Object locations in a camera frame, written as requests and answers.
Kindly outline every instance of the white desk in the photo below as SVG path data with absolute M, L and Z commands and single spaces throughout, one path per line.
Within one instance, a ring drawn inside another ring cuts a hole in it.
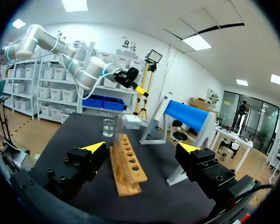
M 246 141 L 240 139 L 239 136 L 238 136 L 237 134 L 235 134 L 234 132 L 228 132 L 228 131 L 226 131 L 226 129 L 223 129 L 223 130 L 222 130 L 222 129 L 220 129 L 219 127 L 215 127 L 215 131 L 216 131 L 215 139 L 214 139 L 214 141 L 213 141 L 213 144 L 212 144 L 211 147 L 210 147 L 211 150 L 214 151 L 215 144 L 216 144 L 216 142 L 218 141 L 218 138 L 219 138 L 219 135 L 220 135 L 220 134 L 223 134 L 223 135 L 225 135 L 225 136 L 228 137 L 228 138 L 232 138 L 232 139 L 236 140 L 238 144 L 243 145 L 243 146 L 245 146 L 245 147 L 247 148 L 245 154 L 243 155 L 241 161 L 238 163 L 238 166 L 237 166 L 237 168 L 235 169 L 236 171 L 238 171 L 239 168 L 242 166 L 243 162 L 245 161 L 245 159 L 246 159 L 246 157 L 247 157 L 247 155 L 248 155 L 250 149 L 253 147 L 253 142 L 252 142 L 252 141 L 247 141 L 247 142 L 246 142 Z

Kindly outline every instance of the glass wall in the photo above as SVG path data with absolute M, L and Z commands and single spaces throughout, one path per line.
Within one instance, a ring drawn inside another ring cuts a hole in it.
M 248 96 L 224 92 L 219 117 L 221 126 L 253 141 L 254 148 L 269 150 L 278 119 L 278 107 Z

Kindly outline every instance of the blue storage bin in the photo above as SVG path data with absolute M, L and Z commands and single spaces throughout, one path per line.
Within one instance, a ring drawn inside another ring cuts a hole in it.
M 104 103 L 104 98 L 105 97 L 103 96 L 92 94 L 88 99 L 84 99 L 82 101 L 82 105 L 102 108 Z
M 108 110 L 123 111 L 125 103 L 122 99 L 105 97 L 103 102 L 103 108 Z

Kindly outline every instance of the cardboard box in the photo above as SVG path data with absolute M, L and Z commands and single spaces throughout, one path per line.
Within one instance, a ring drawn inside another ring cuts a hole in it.
M 203 110 L 203 111 L 208 111 L 208 109 L 209 109 L 209 104 L 208 103 L 203 102 L 201 100 L 198 100 L 196 98 L 190 98 L 189 105 L 193 106 L 193 107 L 196 107 L 196 108 L 198 108 L 200 110 Z

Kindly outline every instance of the ceiling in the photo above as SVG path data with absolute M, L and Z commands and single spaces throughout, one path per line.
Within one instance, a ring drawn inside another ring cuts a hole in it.
M 236 78 L 247 80 L 249 86 L 242 88 L 280 100 L 280 85 L 270 82 L 271 74 L 280 76 L 279 41 L 249 0 L 87 0 L 87 5 L 87 12 L 67 13 L 61 0 L 31 0 L 14 18 L 27 25 L 87 22 L 137 30 L 178 47 L 223 85 L 239 87 Z M 212 46 L 201 51 L 179 43 L 180 39 L 171 34 L 186 38 L 213 26 L 234 23 L 245 25 L 201 34 Z M 24 28 L 10 25 L 5 39 L 12 40 L 24 32 Z

